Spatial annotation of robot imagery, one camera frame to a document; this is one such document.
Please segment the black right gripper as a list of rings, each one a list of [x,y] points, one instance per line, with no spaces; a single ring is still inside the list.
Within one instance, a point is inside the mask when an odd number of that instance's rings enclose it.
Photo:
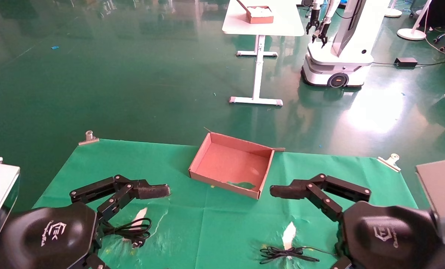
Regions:
[[[432,214],[359,201],[343,212],[331,269],[428,269],[443,249]]]

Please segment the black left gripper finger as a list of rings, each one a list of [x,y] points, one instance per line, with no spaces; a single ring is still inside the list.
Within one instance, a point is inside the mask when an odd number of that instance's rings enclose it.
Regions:
[[[130,180],[122,175],[100,180],[69,193],[72,203],[90,203],[108,197],[97,208],[100,221],[109,221],[133,199],[147,200],[169,195],[170,187],[167,184],[150,185],[145,179]]]

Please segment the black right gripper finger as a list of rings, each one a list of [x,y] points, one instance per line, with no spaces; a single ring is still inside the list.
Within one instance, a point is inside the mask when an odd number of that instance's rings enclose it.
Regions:
[[[294,179],[287,186],[272,185],[270,194],[273,197],[301,200],[308,199],[333,222],[342,219],[343,209],[327,195],[333,194],[352,202],[368,202],[371,191],[368,188],[346,182],[333,176],[318,174],[311,179]]]

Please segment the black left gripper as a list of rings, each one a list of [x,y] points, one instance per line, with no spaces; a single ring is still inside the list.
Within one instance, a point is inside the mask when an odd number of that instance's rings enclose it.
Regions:
[[[2,269],[109,269],[93,250],[97,215],[83,203],[18,213],[0,233]]]

